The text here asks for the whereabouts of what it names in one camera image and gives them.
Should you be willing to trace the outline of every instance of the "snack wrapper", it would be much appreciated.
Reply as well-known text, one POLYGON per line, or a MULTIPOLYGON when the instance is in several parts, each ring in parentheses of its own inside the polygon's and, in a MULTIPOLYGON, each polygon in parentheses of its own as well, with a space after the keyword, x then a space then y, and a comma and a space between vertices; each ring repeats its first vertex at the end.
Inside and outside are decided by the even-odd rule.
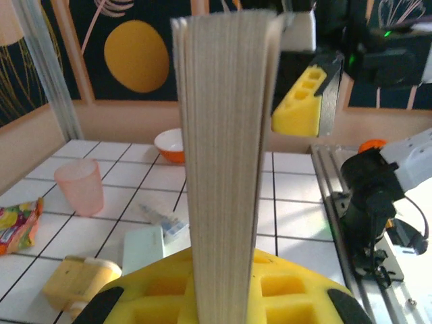
POLYGON ((34 246, 43 198, 16 206, 0 207, 0 254, 34 246))

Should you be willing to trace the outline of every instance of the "book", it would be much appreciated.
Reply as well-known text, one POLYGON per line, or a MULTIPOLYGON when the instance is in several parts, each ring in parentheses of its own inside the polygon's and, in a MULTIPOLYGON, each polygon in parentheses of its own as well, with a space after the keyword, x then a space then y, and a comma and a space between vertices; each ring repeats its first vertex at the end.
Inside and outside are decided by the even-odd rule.
POLYGON ((283 26, 266 10, 171 21, 200 323, 246 321, 283 26))

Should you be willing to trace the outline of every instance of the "yellow foam cutout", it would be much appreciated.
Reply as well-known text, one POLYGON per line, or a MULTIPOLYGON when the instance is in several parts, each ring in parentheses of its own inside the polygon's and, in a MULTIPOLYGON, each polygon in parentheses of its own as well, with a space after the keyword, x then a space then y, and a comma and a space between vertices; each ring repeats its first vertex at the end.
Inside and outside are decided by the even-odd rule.
POLYGON ((319 133, 322 96, 315 96, 327 74, 317 66, 307 67, 271 117, 274 132, 315 137, 319 133))
MULTIPOLYGON (((118 286, 124 292, 104 324, 198 324, 190 248, 112 281, 102 291, 118 286)), ((351 295, 318 273, 255 250, 246 324, 343 324, 329 289, 351 295)))

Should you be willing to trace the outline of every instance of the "tiled surface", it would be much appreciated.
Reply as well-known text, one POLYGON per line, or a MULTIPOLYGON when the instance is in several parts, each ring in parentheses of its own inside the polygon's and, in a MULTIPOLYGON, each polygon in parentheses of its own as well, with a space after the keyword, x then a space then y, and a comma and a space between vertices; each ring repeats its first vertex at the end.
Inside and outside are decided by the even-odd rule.
POLYGON ((23 179, 0 196, 0 206, 17 205, 44 196, 55 182, 23 179))
POLYGON ((333 242, 278 238, 277 253, 283 259, 320 273, 339 284, 345 284, 333 242))
POLYGON ((149 144, 132 144, 123 154, 120 161, 150 163, 155 162, 159 152, 157 148, 149 144))
POLYGON ((312 157, 306 154, 273 153, 275 172, 315 174, 312 157))
POLYGON ((116 186, 138 187, 150 169, 147 164, 119 162, 113 166, 102 183, 116 186))
POLYGON ((87 217, 72 217, 43 251, 43 257, 63 259, 69 254, 95 257, 114 221, 87 217))
POLYGON ((184 167, 154 165, 141 188, 181 191, 185 179, 184 167))
POLYGON ((275 173, 276 199, 321 202, 315 175, 275 173))
MULTIPOLYGON (((266 153, 262 175, 256 247, 342 282, 310 157, 266 153)), ((45 195, 35 246, 0 256, 0 271, 8 274, 0 282, 0 323, 54 324, 59 312, 40 290, 60 260, 74 254, 121 264, 125 233, 146 226, 139 204, 187 220, 185 181, 184 166, 167 162, 151 145, 67 143, 0 196, 3 206, 45 195), (82 157, 97 159, 103 177, 105 206, 92 218, 73 215, 53 181, 58 167, 82 157)), ((186 235, 167 251, 189 245, 186 235)), ((70 324, 70 316, 63 314, 56 323, 70 324)))
POLYGON ((56 157, 75 157, 83 158, 98 145, 99 142, 92 140, 71 140, 59 149, 54 156, 56 157))
POLYGON ((117 161, 129 146, 126 143, 100 143, 87 157, 96 160, 117 161))
POLYGON ((323 205, 277 200, 276 213, 278 236, 333 240, 323 205))
POLYGON ((34 256, 39 255, 68 219, 69 217, 65 215, 43 213, 39 218, 39 228, 34 246, 20 252, 34 256))
POLYGON ((37 259, 0 302, 1 318, 19 322, 53 323, 59 312, 49 306, 41 289, 59 264, 59 261, 37 259))

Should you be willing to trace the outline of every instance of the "pink plastic cup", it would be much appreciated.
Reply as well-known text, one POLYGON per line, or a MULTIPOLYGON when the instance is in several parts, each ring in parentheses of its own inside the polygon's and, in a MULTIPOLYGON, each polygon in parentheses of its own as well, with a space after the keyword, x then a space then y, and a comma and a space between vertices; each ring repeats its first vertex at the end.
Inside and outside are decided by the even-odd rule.
POLYGON ((77 214, 93 216, 103 208, 103 189, 99 164, 92 159, 75 160, 54 172, 67 201, 77 214))

